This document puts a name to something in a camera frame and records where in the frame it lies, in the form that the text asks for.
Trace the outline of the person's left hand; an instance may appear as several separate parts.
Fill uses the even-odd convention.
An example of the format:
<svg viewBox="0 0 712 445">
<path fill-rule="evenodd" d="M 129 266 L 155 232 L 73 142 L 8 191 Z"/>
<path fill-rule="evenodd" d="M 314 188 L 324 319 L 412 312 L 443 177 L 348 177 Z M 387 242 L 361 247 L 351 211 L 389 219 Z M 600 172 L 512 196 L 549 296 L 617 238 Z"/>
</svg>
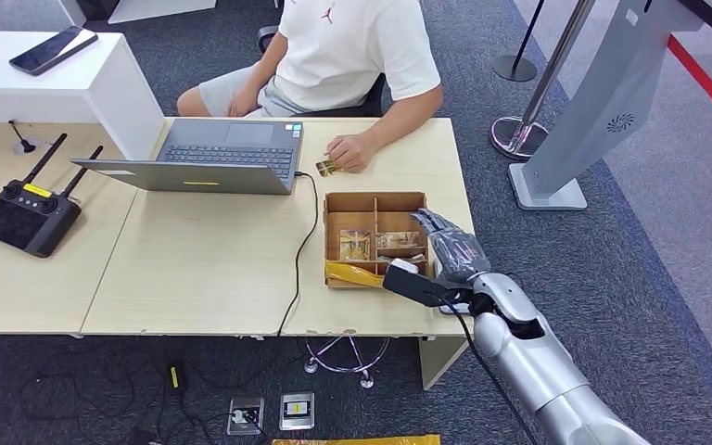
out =
<svg viewBox="0 0 712 445">
<path fill-rule="evenodd" d="M 336 136 L 327 146 L 324 155 L 339 170 L 362 172 L 369 166 L 380 145 L 365 134 Z"/>
</svg>

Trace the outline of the person's right hand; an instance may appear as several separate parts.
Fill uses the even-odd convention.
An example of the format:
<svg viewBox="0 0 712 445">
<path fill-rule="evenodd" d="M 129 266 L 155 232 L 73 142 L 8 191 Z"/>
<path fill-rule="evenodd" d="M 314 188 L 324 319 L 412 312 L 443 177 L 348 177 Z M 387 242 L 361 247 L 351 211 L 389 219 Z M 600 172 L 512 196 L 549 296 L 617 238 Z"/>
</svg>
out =
<svg viewBox="0 0 712 445">
<path fill-rule="evenodd" d="M 253 85 L 247 85 L 241 88 L 229 103 L 226 110 L 226 116 L 232 118 L 242 118 L 258 109 L 260 107 L 258 104 L 258 98 L 261 90 L 261 87 L 255 87 Z"/>
</svg>

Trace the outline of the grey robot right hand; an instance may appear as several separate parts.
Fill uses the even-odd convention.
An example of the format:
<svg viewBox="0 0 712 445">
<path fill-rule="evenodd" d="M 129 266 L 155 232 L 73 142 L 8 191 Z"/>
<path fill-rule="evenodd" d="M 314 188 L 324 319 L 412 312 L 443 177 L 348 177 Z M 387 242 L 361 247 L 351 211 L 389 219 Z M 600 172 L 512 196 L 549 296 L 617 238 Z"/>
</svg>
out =
<svg viewBox="0 0 712 445">
<path fill-rule="evenodd" d="M 427 208 L 420 208 L 411 216 L 424 229 L 446 280 L 470 284 L 477 276 L 490 272 L 488 256 L 474 234 Z"/>
</svg>

